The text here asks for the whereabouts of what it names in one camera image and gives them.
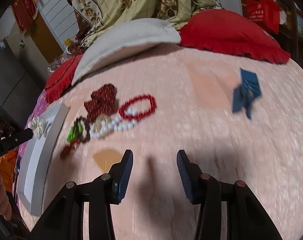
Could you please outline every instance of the orange patch on fabric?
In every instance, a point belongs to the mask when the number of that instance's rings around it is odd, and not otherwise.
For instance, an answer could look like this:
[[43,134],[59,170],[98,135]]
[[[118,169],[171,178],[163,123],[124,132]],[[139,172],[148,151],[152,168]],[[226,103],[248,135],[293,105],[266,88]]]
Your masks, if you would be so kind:
[[185,62],[185,67],[200,107],[231,109],[233,90],[240,81],[229,64],[195,59]]
[[104,149],[94,154],[93,159],[103,173],[107,173],[114,163],[121,161],[122,155],[115,149]]

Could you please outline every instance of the human hand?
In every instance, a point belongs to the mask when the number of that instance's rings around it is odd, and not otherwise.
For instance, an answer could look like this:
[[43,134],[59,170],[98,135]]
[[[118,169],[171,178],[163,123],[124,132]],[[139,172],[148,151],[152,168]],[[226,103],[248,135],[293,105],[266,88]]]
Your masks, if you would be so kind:
[[10,220],[12,215],[12,208],[9,203],[6,189],[4,186],[3,177],[0,175],[0,214],[4,216],[6,220]]

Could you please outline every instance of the ribbed rubber pad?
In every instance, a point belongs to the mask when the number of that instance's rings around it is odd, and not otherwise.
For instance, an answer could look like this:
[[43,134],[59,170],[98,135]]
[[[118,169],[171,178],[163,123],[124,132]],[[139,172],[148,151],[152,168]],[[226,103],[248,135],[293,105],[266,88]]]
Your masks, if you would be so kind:
[[193,194],[192,194],[192,180],[188,175],[186,166],[184,164],[184,161],[182,159],[182,156],[180,154],[180,152],[177,153],[177,167],[178,167],[178,171],[179,171],[179,175],[180,178],[182,180],[183,183],[183,187],[184,187],[184,191],[186,194],[186,197],[189,199],[190,202],[193,201]]
[[121,202],[121,200],[125,197],[132,168],[133,168],[133,153],[130,152],[127,163],[124,168],[124,172],[119,181],[119,192],[118,192],[119,202]]

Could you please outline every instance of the red plastic bag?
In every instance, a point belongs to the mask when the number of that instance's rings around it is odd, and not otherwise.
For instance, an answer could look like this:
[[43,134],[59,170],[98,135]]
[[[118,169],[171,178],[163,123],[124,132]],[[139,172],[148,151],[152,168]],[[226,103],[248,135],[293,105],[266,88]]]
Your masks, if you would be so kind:
[[273,0],[246,0],[247,17],[269,33],[278,34],[279,5]]

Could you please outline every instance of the bed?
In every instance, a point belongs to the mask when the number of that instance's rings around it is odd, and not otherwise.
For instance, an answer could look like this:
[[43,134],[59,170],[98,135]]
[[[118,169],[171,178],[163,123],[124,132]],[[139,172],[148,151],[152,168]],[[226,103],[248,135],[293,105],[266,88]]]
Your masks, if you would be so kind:
[[[240,68],[255,72],[260,82],[262,97],[253,105],[252,120],[231,112]],[[120,104],[138,94],[153,95],[155,114],[133,130],[91,139],[61,160],[70,126],[86,116],[84,101],[106,83],[117,88]],[[184,149],[191,162],[216,179],[244,180],[284,240],[302,236],[303,70],[293,60],[274,65],[161,44],[90,75],[49,106],[43,96],[32,116],[56,103],[70,107],[49,164],[43,211],[66,182],[92,181],[131,149],[126,197],[111,207],[116,239],[193,239],[199,207],[186,198],[176,165],[177,151]],[[31,230],[38,217],[21,203],[19,208]],[[89,239],[88,205],[84,239]]]

